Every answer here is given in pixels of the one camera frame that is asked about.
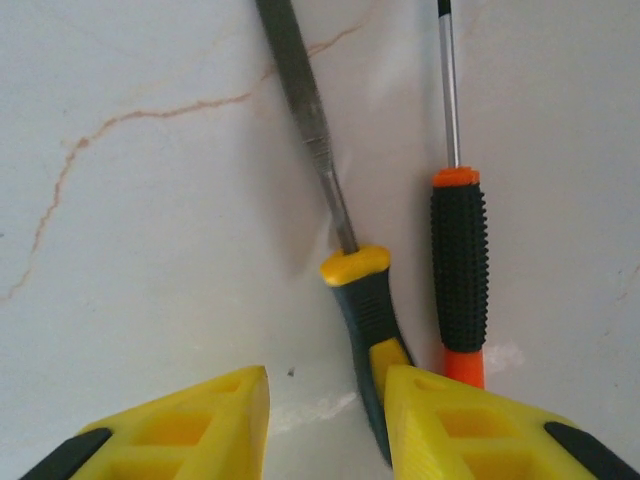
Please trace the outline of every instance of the screwdriver shaft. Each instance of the screwdriver shaft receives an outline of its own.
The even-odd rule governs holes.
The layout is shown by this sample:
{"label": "screwdriver shaft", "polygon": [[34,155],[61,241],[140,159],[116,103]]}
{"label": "screwdriver shaft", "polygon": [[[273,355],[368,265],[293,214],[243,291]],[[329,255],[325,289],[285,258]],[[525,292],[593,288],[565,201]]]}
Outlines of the screwdriver shaft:
{"label": "screwdriver shaft", "polygon": [[453,49],[453,23],[451,4],[439,2],[440,58],[444,90],[444,116],[447,132],[447,158],[449,168],[460,166],[460,134],[458,127],[458,95],[456,91],[456,64]]}

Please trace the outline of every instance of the tool handle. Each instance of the tool handle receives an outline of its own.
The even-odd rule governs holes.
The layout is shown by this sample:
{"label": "tool handle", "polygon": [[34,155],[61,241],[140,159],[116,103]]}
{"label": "tool handle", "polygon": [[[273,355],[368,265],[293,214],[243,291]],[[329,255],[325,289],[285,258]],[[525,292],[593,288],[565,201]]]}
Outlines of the tool handle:
{"label": "tool handle", "polygon": [[413,361],[396,322],[389,265],[385,248],[368,246],[349,255],[337,252],[321,273],[342,310],[362,403],[380,452],[391,465],[383,406],[387,369]]}
{"label": "tool handle", "polygon": [[483,388],[489,258],[480,175],[469,167],[447,168],[433,186],[433,275],[445,373]]}

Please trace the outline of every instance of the orange handle end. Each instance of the orange handle end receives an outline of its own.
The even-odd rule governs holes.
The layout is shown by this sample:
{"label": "orange handle end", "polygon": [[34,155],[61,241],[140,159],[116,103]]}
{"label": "orange handle end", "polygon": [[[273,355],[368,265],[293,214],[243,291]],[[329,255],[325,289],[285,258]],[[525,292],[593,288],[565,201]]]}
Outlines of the orange handle end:
{"label": "orange handle end", "polygon": [[445,168],[433,177],[434,187],[464,187],[480,183],[480,172],[471,167]]}
{"label": "orange handle end", "polygon": [[473,353],[444,349],[444,374],[473,387],[484,388],[484,359],[482,350]]}

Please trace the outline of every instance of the screwdriver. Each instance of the screwdriver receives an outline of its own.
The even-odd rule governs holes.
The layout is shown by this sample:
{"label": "screwdriver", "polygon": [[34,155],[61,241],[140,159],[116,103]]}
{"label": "screwdriver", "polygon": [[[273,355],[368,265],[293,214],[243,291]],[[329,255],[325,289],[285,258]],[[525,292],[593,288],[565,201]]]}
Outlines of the screwdriver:
{"label": "screwdriver", "polygon": [[413,364],[396,322],[389,289],[389,251],[360,246],[333,163],[329,129],[291,0],[256,0],[284,94],[327,199],[341,249],[321,266],[342,310],[351,340],[360,397],[387,463],[391,451],[384,416],[387,369]]}
{"label": "screwdriver", "polygon": [[448,166],[433,178],[432,261],[445,375],[484,388],[487,219],[480,174],[460,164],[451,1],[438,0]]}

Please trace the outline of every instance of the textured grip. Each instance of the textured grip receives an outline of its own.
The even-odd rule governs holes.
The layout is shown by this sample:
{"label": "textured grip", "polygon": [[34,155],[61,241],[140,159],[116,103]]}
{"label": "textured grip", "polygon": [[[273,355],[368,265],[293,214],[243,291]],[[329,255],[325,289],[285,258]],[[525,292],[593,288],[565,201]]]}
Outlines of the textured grip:
{"label": "textured grip", "polygon": [[395,338],[409,361],[411,357],[396,323],[389,291],[389,270],[373,273],[346,285],[332,287],[332,291],[349,330],[358,389],[369,424],[382,456],[391,464],[384,407],[376,390],[369,351],[373,346]]}
{"label": "textured grip", "polygon": [[433,275],[445,347],[482,349],[487,326],[488,250],[484,194],[475,183],[435,187],[431,197]]}

